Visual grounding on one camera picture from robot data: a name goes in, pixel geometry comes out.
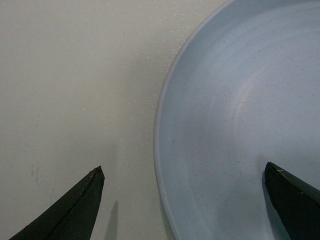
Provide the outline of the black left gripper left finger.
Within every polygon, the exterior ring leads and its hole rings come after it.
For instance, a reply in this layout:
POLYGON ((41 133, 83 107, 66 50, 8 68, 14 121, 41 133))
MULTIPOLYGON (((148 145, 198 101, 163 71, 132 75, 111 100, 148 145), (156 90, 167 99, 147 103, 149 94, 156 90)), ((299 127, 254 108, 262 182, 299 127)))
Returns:
POLYGON ((89 240, 102 199, 105 176, 91 170, 12 240, 89 240))

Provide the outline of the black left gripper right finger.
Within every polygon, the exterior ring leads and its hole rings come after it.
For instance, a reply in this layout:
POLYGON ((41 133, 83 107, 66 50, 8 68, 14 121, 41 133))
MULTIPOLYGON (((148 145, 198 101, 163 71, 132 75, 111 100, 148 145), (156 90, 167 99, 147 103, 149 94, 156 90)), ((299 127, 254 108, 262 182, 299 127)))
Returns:
POLYGON ((264 185, 272 207, 291 240, 320 238, 320 191, 268 162, 264 185))

